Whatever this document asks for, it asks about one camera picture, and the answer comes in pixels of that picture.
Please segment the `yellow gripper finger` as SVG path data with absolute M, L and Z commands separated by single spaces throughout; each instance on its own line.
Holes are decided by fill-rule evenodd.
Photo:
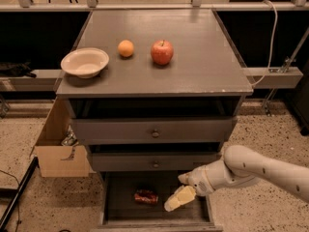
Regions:
M 178 179 L 182 184 L 188 185 L 189 184 L 189 173 L 183 173 L 179 175 Z
M 191 186 L 179 187 L 164 203 L 164 209 L 172 212 L 180 206 L 185 205 L 195 199 L 196 191 Z

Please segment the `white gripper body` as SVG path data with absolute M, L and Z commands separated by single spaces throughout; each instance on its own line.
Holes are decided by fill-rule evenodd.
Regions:
M 198 196 L 206 196 L 218 189 L 231 187 L 235 177 L 224 161 L 218 160 L 189 172 L 187 181 L 195 188 Z

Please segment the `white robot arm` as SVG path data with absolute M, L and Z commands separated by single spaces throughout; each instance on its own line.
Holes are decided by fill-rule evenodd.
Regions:
M 182 185 L 164 203 L 172 212 L 195 199 L 222 188 L 244 188 L 264 179 L 299 199 L 309 202 L 309 169 L 265 157 L 245 146 L 228 147 L 221 159 L 199 166 L 178 177 Z

